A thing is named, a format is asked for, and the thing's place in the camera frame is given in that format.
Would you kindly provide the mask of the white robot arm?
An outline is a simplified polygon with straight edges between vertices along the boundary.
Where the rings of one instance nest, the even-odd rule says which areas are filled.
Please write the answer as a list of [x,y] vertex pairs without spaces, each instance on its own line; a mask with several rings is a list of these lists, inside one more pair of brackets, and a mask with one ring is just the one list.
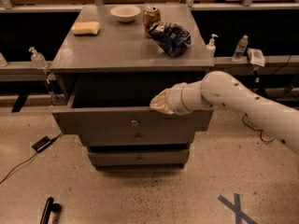
[[245,115],[285,147],[299,154],[299,111],[250,91],[222,71],[210,72],[200,81],[179,83],[151,99],[151,109],[167,115],[225,107]]

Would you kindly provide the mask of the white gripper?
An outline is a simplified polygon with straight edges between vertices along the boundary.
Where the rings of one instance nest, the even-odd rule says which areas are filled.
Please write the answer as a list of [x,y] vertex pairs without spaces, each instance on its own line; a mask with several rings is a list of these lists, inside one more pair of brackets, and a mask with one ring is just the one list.
[[170,89],[161,91],[151,99],[149,106],[151,109],[166,115],[186,115],[189,110],[183,104],[182,93],[186,83],[179,83]]

